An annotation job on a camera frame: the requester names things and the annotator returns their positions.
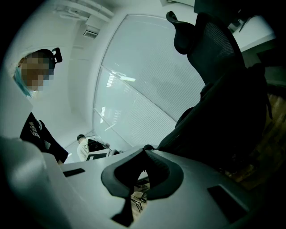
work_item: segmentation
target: black t-shirt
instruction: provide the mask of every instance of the black t-shirt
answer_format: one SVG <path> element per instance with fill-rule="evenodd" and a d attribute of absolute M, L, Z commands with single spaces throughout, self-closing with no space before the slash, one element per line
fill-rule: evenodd
<path fill-rule="evenodd" d="M 61 162 L 64 163 L 68 156 L 68 152 L 52 137 L 45 127 L 45 124 L 41 120 L 39 122 L 34 115 L 30 113 L 22 129 L 20 138 L 23 141 L 33 143 L 43 153 L 53 154 L 56 161 L 61 160 Z"/>

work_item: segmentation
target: air vent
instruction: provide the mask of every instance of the air vent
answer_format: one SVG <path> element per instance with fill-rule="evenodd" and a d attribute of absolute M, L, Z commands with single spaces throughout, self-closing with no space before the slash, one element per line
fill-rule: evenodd
<path fill-rule="evenodd" d="M 85 31 L 84 32 L 84 37 L 87 37 L 87 38 L 96 38 L 98 34 L 94 33 L 94 32 L 91 32 L 91 31 Z"/>

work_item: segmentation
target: black bag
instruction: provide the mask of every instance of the black bag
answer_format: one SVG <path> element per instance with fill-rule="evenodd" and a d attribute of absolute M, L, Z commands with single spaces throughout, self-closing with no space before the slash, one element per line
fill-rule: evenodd
<path fill-rule="evenodd" d="M 89 152 L 95 152 L 95 151 L 99 151 L 99 150 L 103 150 L 103 149 L 107 149 L 107 146 L 95 141 L 95 140 L 92 140 L 92 139 L 89 139 L 88 140 L 88 150 Z"/>

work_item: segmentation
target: face mask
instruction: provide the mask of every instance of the face mask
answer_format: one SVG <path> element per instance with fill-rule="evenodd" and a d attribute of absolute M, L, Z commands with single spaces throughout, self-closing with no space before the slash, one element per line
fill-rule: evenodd
<path fill-rule="evenodd" d="M 27 85 L 22 80 L 21 69 L 19 67 L 16 67 L 15 70 L 15 82 L 26 96 L 32 97 L 33 93 L 27 88 Z"/>

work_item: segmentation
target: headphones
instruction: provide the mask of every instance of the headphones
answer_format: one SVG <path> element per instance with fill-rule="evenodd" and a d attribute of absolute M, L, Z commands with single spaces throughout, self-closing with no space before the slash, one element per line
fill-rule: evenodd
<path fill-rule="evenodd" d="M 59 48 L 54 48 L 52 51 L 48 49 L 40 49 L 35 52 L 43 53 L 44 56 L 46 56 L 49 59 L 49 69 L 52 69 L 53 71 L 55 69 L 55 65 L 63 61 L 61 51 Z"/>

